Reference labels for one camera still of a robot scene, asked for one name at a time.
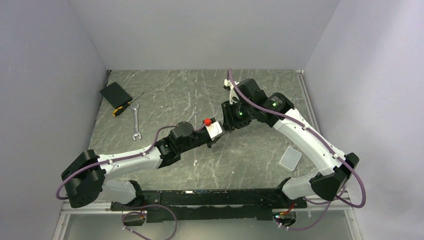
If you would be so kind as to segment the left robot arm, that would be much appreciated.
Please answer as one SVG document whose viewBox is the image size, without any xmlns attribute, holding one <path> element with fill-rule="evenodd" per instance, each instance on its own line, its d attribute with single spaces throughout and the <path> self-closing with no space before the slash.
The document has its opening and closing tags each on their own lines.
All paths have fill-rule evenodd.
<svg viewBox="0 0 424 240">
<path fill-rule="evenodd" d="M 98 200 L 118 202 L 137 210 L 144 203 L 141 186 L 135 180 L 117 181 L 116 178 L 168 167 L 179 161 L 182 153 L 202 145 L 210 148 L 226 133 L 222 123 L 213 119 L 206 119 L 198 129 L 186 121 L 167 128 L 168 136 L 159 139 L 156 135 L 152 144 L 141 149 L 100 155 L 92 149 L 82 152 L 62 172 L 56 198 L 68 200 L 75 209 Z"/>
</svg>

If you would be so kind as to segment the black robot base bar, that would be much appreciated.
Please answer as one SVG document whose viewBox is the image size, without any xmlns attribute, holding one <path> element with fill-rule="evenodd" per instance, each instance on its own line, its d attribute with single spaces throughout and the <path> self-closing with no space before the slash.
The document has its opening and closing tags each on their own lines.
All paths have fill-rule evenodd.
<svg viewBox="0 0 424 240">
<path fill-rule="evenodd" d="M 209 189 L 209 190 L 144 190 L 143 200 L 128 206 L 112 202 L 113 212 L 134 211 L 139 207 L 146 212 L 148 223 L 172 221 L 173 215 L 160 206 L 166 206 L 180 221 L 256 219 L 271 221 L 273 214 L 291 208 L 305 209 L 303 198 L 291 200 L 274 188 Z"/>
</svg>

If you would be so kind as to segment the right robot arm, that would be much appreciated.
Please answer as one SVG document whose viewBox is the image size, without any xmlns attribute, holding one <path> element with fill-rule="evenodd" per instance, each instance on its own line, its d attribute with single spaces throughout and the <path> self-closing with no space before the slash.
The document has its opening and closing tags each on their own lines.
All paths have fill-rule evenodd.
<svg viewBox="0 0 424 240">
<path fill-rule="evenodd" d="M 360 159 L 344 153 L 324 139 L 283 94 L 270 96 L 253 78 L 235 85 L 228 79 L 223 87 L 230 92 L 222 103 L 224 124 L 228 131 L 248 126 L 252 120 L 267 124 L 288 137 L 313 162 L 317 170 L 308 175 L 284 180 L 275 194 L 276 203 L 289 207 L 297 198 L 317 195 L 326 201 L 336 198 Z"/>
</svg>

